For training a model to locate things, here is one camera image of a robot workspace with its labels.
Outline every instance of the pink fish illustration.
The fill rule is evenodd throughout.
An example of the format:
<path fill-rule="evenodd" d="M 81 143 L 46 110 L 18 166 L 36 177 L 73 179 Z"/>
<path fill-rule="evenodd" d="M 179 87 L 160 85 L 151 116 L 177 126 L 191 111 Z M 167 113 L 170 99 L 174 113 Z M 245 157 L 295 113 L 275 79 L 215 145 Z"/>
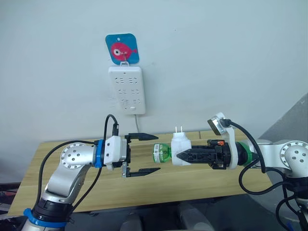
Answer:
<path fill-rule="evenodd" d="M 117 60 L 125 61 L 125 58 L 129 59 L 132 53 L 137 53 L 137 49 L 132 50 L 126 44 L 122 42 L 116 42 L 111 46 L 111 53 Z"/>

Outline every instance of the white power strip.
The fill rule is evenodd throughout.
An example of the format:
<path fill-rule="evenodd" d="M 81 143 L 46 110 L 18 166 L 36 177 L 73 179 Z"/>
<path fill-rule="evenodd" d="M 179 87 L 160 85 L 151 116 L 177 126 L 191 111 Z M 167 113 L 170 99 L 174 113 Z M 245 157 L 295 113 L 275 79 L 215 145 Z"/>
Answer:
<path fill-rule="evenodd" d="M 141 68 L 111 66 L 109 76 L 123 113 L 127 115 L 144 114 L 145 100 Z"/>

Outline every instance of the white power adapter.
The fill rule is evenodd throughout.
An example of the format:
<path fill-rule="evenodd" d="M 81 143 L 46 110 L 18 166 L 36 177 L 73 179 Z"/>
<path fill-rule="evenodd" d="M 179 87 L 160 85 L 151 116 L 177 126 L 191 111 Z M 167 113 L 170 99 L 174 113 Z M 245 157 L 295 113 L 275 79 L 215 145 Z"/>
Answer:
<path fill-rule="evenodd" d="M 191 141 L 186 137 L 185 132 L 173 133 L 173 138 L 171 140 L 171 159 L 172 164 L 177 166 L 190 165 L 190 163 L 177 158 L 177 154 L 192 148 Z"/>

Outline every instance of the metal prongs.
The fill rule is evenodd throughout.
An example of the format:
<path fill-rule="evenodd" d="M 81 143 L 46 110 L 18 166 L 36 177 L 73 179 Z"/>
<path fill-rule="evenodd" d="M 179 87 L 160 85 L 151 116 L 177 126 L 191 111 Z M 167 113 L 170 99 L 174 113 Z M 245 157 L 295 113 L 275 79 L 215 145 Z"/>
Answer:
<path fill-rule="evenodd" d="M 178 128 L 177 128 L 177 126 L 175 126 L 175 133 L 177 133 L 177 132 L 178 132 Z"/>

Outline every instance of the blue ring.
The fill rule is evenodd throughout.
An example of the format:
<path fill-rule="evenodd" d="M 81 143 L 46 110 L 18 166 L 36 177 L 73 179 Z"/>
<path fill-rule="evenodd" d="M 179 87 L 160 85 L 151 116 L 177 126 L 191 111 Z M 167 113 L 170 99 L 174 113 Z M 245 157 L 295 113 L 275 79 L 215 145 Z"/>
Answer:
<path fill-rule="evenodd" d="M 47 222 L 47 221 L 38 220 L 32 215 L 30 208 L 26 208 L 24 210 L 24 215 L 28 217 L 29 221 L 32 224 L 42 226 L 42 227 L 61 228 L 61 227 L 65 227 L 66 225 L 66 222 Z"/>
<path fill-rule="evenodd" d="M 94 165 L 94 167 L 96 168 L 100 168 L 103 166 L 101 162 L 102 147 L 103 147 L 103 140 L 99 140 L 97 149 L 96 149 L 96 159 L 95 159 L 95 165 Z"/>

